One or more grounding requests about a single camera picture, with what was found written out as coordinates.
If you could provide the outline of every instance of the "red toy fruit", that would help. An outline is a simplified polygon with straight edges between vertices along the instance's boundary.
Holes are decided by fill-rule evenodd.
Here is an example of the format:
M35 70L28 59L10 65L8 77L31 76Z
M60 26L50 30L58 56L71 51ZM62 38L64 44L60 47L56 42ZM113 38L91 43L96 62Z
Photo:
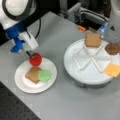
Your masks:
M29 62L33 66L39 66L42 62L42 57L39 53L34 53L34 56L30 56Z

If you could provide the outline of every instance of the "green object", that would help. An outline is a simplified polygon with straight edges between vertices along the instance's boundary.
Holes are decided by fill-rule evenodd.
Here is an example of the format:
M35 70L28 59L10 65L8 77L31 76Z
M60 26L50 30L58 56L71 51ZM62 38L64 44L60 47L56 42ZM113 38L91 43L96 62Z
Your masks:
M51 79L51 73L50 71L48 70L41 70L39 73L38 73L38 79L41 81L41 82L48 82L48 80Z

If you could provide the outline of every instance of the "toast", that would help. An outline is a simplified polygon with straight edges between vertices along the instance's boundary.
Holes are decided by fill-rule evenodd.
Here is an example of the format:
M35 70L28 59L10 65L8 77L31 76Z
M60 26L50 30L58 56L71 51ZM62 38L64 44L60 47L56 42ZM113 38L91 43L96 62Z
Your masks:
M32 67L25 75L26 78L28 78L29 80L31 80L33 83L38 83L39 79L38 79L38 73L41 69L38 67Z
M99 47L101 45L101 36L98 33L87 33L85 35L85 45L87 47Z

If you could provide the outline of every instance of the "orange object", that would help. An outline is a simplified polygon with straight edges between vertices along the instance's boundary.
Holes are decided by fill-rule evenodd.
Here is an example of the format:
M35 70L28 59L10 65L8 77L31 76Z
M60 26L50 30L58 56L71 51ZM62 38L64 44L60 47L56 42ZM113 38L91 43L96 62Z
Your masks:
M105 70L104 73L113 77L117 77L120 73L120 66L116 64L109 64Z
M83 26L80 26L80 25L78 26L78 29L79 29L79 30L82 30L82 31L86 31L86 28L83 27Z

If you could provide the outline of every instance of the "blue robot part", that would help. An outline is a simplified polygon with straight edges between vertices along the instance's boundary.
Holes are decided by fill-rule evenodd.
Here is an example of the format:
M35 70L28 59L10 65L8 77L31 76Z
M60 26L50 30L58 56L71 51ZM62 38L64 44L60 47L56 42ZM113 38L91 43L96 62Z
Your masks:
M102 30L101 30L101 34L102 34L103 36L104 36L104 32L105 32L107 26L108 26L108 23L105 23L105 24L103 25L103 28L102 28Z
M23 48L24 40L19 39L19 34L21 31L27 31L25 25L22 22L15 24L14 26L5 30L6 34L10 39L14 40L15 46L11 49L11 52L18 52L20 49Z

